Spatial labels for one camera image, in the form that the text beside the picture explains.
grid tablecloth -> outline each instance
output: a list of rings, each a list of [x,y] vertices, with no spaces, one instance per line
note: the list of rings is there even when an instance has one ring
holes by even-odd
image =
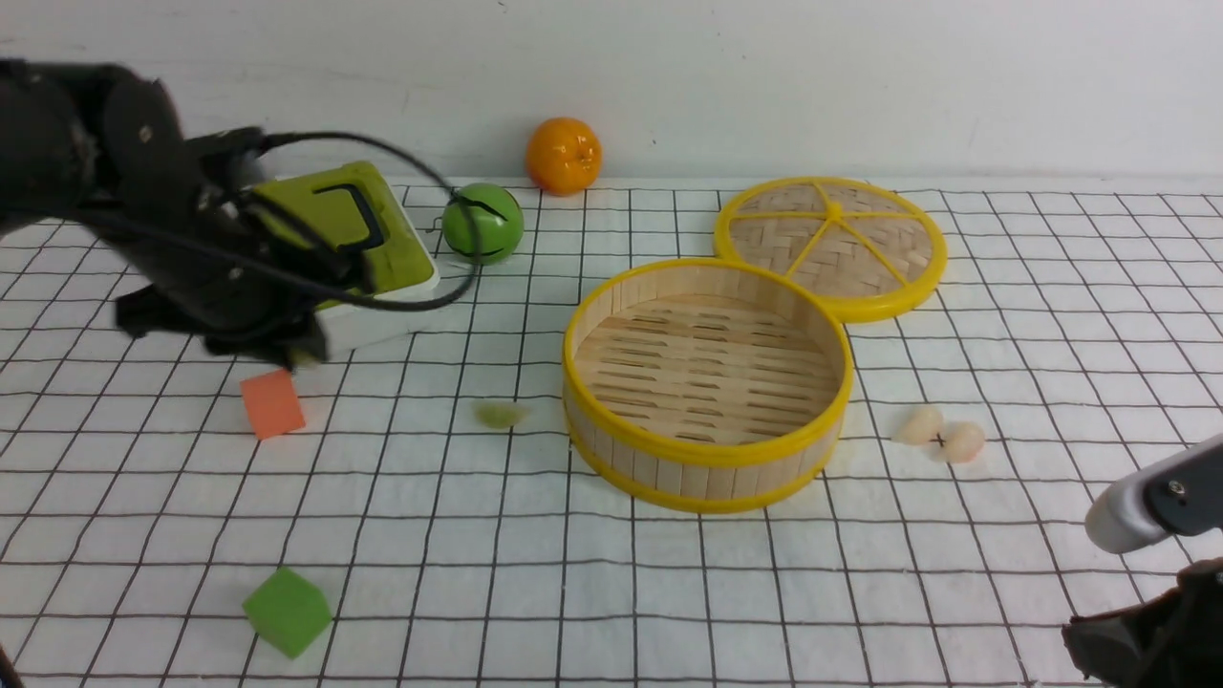
[[[444,197],[393,181],[438,249]],[[711,254],[741,188],[642,186],[520,182],[519,252],[415,335],[300,373],[307,428],[262,444],[238,382],[265,367],[116,331],[104,298],[144,281],[81,227],[0,242],[0,645],[29,686],[1080,686],[1071,613],[1219,556],[1217,535],[1109,556],[1082,521],[1223,429],[1223,198],[899,186],[947,235],[937,296],[849,328],[823,478],[696,518],[615,491],[564,435],[581,295]],[[492,433],[488,398],[532,413]],[[889,442],[921,402],[980,423],[982,458]],[[281,565],[338,618],[296,661],[241,610]]]

small green object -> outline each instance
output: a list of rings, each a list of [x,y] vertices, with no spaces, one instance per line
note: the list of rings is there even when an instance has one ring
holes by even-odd
[[[476,420],[492,430],[506,430],[522,423],[531,412],[514,402],[477,402]]]
[[[514,253],[519,241],[522,241],[522,208],[514,194],[495,183],[479,182],[464,186],[457,196],[459,199],[451,200],[442,213],[442,235],[446,237],[450,249],[468,260],[476,258],[471,229],[459,207],[459,203],[465,203],[479,232],[483,253],[479,262],[495,263]]]
[[[433,276],[433,263],[399,199],[371,163],[350,163],[268,181],[256,191],[306,220],[333,249],[360,257],[364,275],[360,286],[350,288],[353,293],[374,296],[423,284]],[[302,248],[309,247],[279,219],[269,214],[262,214],[262,219],[276,236]],[[319,309],[338,303],[327,301]]]
[[[292,569],[279,568],[242,602],[246,618],[269,645],[296,659],[331,623],[327,598]]]

orange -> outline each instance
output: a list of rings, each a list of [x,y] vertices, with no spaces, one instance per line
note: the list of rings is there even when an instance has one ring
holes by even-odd
[[[553,117],[536,128],[527,144],[527,174],[548,193],[577,193],[594,183],[602,166],[603,145],[581,120]]]

bamboo steamer lid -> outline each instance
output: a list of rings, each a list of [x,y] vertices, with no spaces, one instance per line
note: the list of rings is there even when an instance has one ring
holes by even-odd
[[[921,208],[837,177],[793,177],[744,191],[718,215],[722,258],[780,274],[841,321],[905,313],[929,297],[947,243]]]

yellow rim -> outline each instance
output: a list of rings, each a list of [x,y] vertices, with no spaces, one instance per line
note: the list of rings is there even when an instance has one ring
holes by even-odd
[[[828,447],[828,451],[824,452],[824,456],[816,462],[816,467],[813,469],[794,479],[794,481],[773,490],[772,492],[756,495],[755,497],[740,497],[737,500],[697,500],[696,497],[680,497],[671,495],[670,492],[646,488],[635,480],[625,478],[623,474],[616,473],[612,467],[603,463],[603,461],[594,456],[594,452],[592,452],[591,448],[582,442],[582,439],[574,433],[574,424],[569,419],[569,414],[565,414],[565,425],[569,428],[569,437],[574,444],[574,448],[577,450],[577,455],[582,457],[582,461],[586,462],[587,466],[594,469],[594,473],[602,475],[604,480],[629,495],[649,502],[651,505],[698,514],[750,512],[752,510],[762,510],[769,505],[775,505],[790,495],[794,495],[799,490],[802,490],[817,475],[819,475],[819,472],[824,470],[824,467],[827,467],[828,462],[832,461],[833,450],[837,448],[837,439],[833,439],[833,444]]]
[[[751,199],[753,196],[763,193],[766,191],[772,191],[783,186],[794,186],[797,183],[810,183],[816,187],[821,198],[824,199],[826,207],[828,207],[828,194],[823,188],[823,185],[837,185],[837,186],[849,186],[851,188],[860,188],[862,191],[868,191],[879,196],[881,198],[887,198],[893,203],[896,203],[901,208],[909,210],[907,213],[845,213],[839,216],[828,216],[829,213],[813,213],[813,211],[781,211],[781,213],[748,213],[739,214],[739,208],[742,207],[745,202]],[[821,296],[816,295],[821,303],[823,303],[837,319],[840,321],[873,321],[885,318],[893,318],[901,313],[906,313],[917,306],[920,306],[934,288],[938,287],[938,281],[943,277],[943,270],[947,269],[947,241],[943,240],[943,232],[939,231],[938,225],[934,220],[926,214],[925,210],[912,204],[904,197],[879,188],[878,186],[872,186],[861,181],[854,181],[851,178],[839,178],[832,176],[795,176],[790,178],[779,178],[775,181],[769,181],[753,186],[747,191],[744,191],[718,213],[718,220],[713,229],[713,249],[719,258],[725,258],[733,260],[736,264],[748,264],[744,260],[742,255],[739,254],[739,249],[735,248],[735,242],[730,238],[730,224],[736,219],[744,219],[750,216],[805,216],[811,219],[824,220],[823,226],[819,231],[807,242],[800,255],[795,259],[795,264],[790,266],[786,271],[786,277],[790,273],[797,268],[797,263],[806,259],[807,253],[811,248],[823,237],[824,230],[832,225],[837,225],[840,229],[848,230],[855,238],[862,242],[868,251],[871,251],[874,257],[883,263],[883,266],[895,276],[901,286],[895,291],[888,293],[881,293],[878,296],[868,296],[862,298],[844,298],[837,296]],[[921,276],[909,281],[900,275],[890,260],[888,260],[878,248],[874,246],[873,241],[863,237],[857,230],[850,226],[844,219],[855,219],[863,216],[895,216],[895,218],[911,218],[921,222],[926,229],[926,233],[929,235],[931,242],[931,257],[929,264],[926,270],[922,271]],[[807,292],[805,288],[799,287],[800,291]]]
[[[837,341],[840,343],[845,374],[841,378],[837,397],[828,406],[828,408],[823,411],[823,413],[799,430],[764,442],[739,445],[735,447],[707,446],[682,442],[680,440],[673,440],[670,437],[663,437],[662,435],[649,433],[615,415],[594,398],[594,395],[586,389],[586,385],[577,376],[577,367],[574,362],[572,352],[574,329],[576,324],[582,320],[586,308],[588,308],[589,304],[605,291],[613,288],[621,281],[653,270],[664,270],[686,265],[707,265],[733,269],[769,279],[811,303],[811,306],[813,306],[824,318],[828,319],[829,323],[832,323],[833,330],[837,332]],[[819,299],[806,290],[799,288],[793,281],[767,269],[747,263],[731,263],[718,258],[680,258],[651,263],[640,268],[634,268],[604,281],[598,288],[591,292],[591,295],[587,296],[580,306],[577,306],[577,310],[574,312],[574,317],[569,321],[569,326],[565,329],[561,369],[565,374],[565,389],[566,391],[574,392],[574,402],[577,404],[578,411],[616,441],[624,442],[625,445],[646,452],[647,455],[663,457],[676,463],[708,468],[734,468],[763,464],[802,451],[806,446],[823,436],[823,434],[832,429],[837,420],[844,415],[845,408],[849,406],[849,395],[854,380],[854,359],[850,356],[849,337],[845,335],[845,328],[840,325],[838,318],[833,315]]]

